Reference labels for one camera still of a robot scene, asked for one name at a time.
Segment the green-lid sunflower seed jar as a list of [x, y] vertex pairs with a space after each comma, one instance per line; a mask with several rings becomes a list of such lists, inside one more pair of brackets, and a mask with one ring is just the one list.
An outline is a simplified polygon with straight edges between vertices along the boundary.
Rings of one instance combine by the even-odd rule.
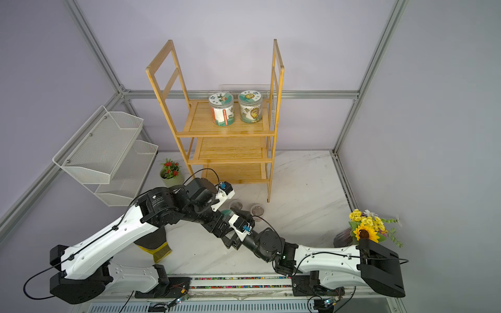
[[241, 120], [244, 123], [257, 123], [262, 120], [262, 101], [260, 92], [248, 90], [239, 94]]

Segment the seed jar with red base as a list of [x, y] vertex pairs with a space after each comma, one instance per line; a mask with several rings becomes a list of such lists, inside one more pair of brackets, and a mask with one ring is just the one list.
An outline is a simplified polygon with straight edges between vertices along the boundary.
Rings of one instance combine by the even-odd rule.
[[216, 126], [227, 127], [234, 122], [234, 98], [231, 93], [214, 93], [209, 97], [209, 102]]

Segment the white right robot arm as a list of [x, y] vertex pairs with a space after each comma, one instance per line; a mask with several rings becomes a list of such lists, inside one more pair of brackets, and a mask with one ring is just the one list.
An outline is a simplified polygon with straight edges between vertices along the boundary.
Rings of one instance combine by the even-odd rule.
[[223, 228], [232, 237], [223, 236], [224, 243], [246, 247], [257, 258], [271, 263], [279, 275], [316, 272], [318, 285], [329, 290], [366, 286], [387, 297], [406, 295], [401, 271], [405, 260], [374, 241], [361, 239], [341, 248], [315, 248], [288, 243], [272, 227], [256, 232], [254, 225], [249, 212], [226, 211]]

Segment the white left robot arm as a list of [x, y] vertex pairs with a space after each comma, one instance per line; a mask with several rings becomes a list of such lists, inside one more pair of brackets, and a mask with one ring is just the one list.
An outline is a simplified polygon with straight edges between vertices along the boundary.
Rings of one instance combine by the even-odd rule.
[[105, 291], [132, 292], [140, 298], [165, 298], [177, 292], [163, 266], [127, 267], [112, 258], [129, 245], [163, 231], [180, 220], [195, 222], [216, 231], [223, 220], [219, 207], [235, 195], [228, 182], [212, 184], [195, 178], [188, 185], [156, 187], [139, 196], [125, 213], [88, 239], [74, 246], [58, 245], [50, 251], [50, 296], [76, 305]]

